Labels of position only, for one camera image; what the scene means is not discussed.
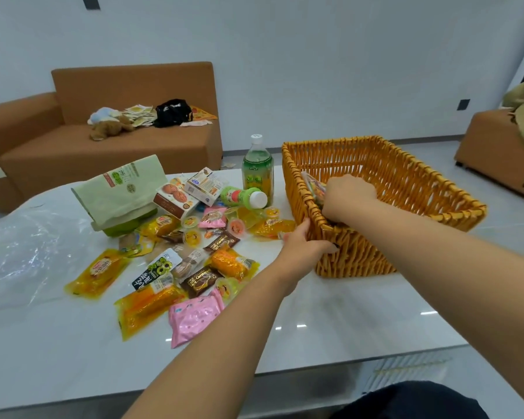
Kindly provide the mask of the colourful snack packet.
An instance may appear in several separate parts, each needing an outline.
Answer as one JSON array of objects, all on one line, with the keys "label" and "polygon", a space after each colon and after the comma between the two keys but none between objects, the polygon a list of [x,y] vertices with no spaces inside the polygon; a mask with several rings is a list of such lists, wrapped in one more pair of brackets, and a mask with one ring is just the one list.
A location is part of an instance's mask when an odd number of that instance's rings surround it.
[{"label": "colourful snack packet", "polygon": [[319,207],[319,209],[322,209],[326,196],[326,184],[320,182],[306,171],[302,171],[301,176],[308,190],[312,194],[315,204]]}]

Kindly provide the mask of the clear brown snack packet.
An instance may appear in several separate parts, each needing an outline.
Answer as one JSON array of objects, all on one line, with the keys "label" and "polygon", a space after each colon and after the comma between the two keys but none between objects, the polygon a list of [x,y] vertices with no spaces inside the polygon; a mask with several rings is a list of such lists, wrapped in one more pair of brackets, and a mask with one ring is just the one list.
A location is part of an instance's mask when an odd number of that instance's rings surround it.
[{"label": "clear brown snack packet", "polygon": [[183,281],[193,274],[198,267],[201,267],[208,257],[209,252],[203,248],[190,251],[184,255],[182,262],[171,271],[173,278]]}]

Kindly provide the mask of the orange corn cob packet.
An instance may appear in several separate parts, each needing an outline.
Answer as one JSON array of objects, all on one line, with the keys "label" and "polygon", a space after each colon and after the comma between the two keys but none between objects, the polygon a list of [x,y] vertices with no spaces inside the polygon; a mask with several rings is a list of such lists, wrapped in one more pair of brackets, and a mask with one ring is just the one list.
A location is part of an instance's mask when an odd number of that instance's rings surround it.
[{"label": "orange corn cob packet", "polygon": [[251,280],[258,272],[260,263],[240,255],[233,248],[221,247],[209,257],[206,266],[212,267],[224,277],[241,282]]}]

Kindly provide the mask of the large yellow corn packet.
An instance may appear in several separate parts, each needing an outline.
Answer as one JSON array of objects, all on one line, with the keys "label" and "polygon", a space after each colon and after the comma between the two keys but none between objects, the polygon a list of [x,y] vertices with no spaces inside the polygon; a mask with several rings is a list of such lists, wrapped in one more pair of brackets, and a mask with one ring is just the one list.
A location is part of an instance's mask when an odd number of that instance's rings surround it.
[{"label": "large yellow corn packet", "polygon": [[158,279],[115,301],[122,341],[129,340],[167,312],[173,304],[187,298],[188,295],[181,287]]}]

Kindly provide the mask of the small pink snack packet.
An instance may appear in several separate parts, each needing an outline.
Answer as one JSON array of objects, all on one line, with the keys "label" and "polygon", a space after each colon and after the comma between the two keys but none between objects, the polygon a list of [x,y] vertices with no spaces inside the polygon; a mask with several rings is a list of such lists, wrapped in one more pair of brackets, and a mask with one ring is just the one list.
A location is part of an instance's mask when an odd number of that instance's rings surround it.
[{"label": "small pink snack packet", "polygon": [[223,229],[227,226],[226,207],[207,207],[198,223],[200,229]]}]

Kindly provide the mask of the white and blue carton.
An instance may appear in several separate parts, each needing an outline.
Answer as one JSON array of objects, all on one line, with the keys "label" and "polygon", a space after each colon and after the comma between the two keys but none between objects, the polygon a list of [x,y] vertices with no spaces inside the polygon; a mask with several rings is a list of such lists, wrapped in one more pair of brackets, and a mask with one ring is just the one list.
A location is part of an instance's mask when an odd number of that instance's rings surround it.
[{"label": "white and blue carton", "polygon": [[212,207],[225,186],[226,183],[220,179],[220,176],[206,167],[187,179],[184,191],[206,206]]}]

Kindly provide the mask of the brown chocolate packet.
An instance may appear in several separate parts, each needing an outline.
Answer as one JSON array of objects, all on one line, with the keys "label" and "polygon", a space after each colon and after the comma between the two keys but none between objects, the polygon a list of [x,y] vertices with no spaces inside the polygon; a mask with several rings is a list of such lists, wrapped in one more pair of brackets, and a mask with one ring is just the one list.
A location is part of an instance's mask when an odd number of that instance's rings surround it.
[{"label": "brown chocolate packet", "polygon": [[180,286],[189,298],[196,298],[210,288],[217,279],[223,277],[217,269],[206,266],[185,278]]},{"label": "brown chocolate packet", "polygon": [[237,245],[241,239],[237,238],[228,231],[222,232],[218,237],[216,237],[211,243],[203,248],[207,253],[214,253],[220,249],[233,248]]}]

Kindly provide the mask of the orange wicker basket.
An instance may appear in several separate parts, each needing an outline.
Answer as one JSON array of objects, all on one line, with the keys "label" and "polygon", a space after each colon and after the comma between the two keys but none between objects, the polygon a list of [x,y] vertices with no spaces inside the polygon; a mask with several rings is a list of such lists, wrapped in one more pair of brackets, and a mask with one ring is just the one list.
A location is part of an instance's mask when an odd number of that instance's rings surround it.
[{"label": "orange wicker basket", "polygon": [[309,218],[311,239],[339,246],[338,253],[323,256],[316,265],[315,272],[322,278],[362,278],[397,270],[359,232],[324,217],[302,173],[322,183],[345,174],[360,177],[375,186],[382,202],[462,232],[473,229],[488,213],[486,204],[381,136],[285,142],[282,169],[295,221]]}]

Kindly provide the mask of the person's right forearm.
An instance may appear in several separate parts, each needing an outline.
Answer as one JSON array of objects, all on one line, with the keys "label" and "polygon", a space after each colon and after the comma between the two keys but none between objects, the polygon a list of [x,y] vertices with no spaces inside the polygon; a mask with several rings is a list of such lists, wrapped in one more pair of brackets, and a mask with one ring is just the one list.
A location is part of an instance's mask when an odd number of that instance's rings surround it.
[{"label": "person's right forearm", "polygon": [[337,214],[524,400],[524,257],[377,200]]}]

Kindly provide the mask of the brown sofa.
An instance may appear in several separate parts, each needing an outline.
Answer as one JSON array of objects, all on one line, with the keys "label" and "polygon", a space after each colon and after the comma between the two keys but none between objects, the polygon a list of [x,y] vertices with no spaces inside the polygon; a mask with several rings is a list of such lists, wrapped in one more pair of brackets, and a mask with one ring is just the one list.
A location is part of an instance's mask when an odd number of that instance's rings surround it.
[{"label": "brown sofa", "polygon": [[[166,174],[221,169],[223,147],[211,62],[161,63],[51,71],[55,90],[0,103],[0,213],[47,190],[86,181],[156,155]],[[155,109],[184,99],[205,126],[140,127],[94,141],[88,120],[100,108]]]}]

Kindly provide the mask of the brown ottoman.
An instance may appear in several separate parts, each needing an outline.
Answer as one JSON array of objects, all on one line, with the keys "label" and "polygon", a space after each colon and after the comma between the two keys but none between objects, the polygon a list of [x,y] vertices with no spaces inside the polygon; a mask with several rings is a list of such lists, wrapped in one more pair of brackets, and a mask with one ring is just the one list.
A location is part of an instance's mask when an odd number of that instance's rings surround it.
[{"label": "brown ottoman", "polygon": [[454,160],[524,196],[524,139],[509,109],[476,113]]}]

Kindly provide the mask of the brown plush toy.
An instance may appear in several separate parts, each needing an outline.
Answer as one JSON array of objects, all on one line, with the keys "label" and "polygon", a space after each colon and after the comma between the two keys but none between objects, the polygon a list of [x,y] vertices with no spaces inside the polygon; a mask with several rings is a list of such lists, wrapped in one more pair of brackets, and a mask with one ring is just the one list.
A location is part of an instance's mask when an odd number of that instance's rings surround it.
[{"label": "brown plush toy", "polygon": [[103,141],[110,137],[116,137],[122,133],[133,132],[133,122],[125,115],[108,117],[91,125],[89,138],[93,141]]}]

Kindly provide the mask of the person's right hand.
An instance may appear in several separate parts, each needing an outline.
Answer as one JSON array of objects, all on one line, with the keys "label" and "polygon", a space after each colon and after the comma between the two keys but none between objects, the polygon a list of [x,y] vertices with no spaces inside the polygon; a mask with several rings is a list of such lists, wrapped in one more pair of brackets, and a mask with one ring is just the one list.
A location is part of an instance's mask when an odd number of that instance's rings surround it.
[{"label": "person's right hand", "polygon": [[339,220],[330,222],[356,226],[364,213],[378,203],[375,187],[360,177],[347,174],[328,181],[339,181]]}]

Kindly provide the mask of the pile of paper packets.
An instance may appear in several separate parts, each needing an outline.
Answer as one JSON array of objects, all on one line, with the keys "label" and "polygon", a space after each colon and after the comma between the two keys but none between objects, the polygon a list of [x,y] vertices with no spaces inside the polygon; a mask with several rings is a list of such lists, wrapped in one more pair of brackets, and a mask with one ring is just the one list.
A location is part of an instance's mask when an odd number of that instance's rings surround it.
[{"label": "pile of paper packets", "polygon": [[153,126],[157,120],[157,112],[153,106],[134,105],[122,110],[135,128]]}]

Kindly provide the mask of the person's left forearm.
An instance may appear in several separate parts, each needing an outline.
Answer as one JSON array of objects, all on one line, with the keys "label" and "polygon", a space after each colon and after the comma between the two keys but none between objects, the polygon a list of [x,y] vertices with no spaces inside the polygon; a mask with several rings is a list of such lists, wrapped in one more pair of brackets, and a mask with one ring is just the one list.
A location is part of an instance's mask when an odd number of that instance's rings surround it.
[{"label": "person's left forearm", "polygon": [[234,419],[296,283],[264,269],[142,392],[122,419]]}]

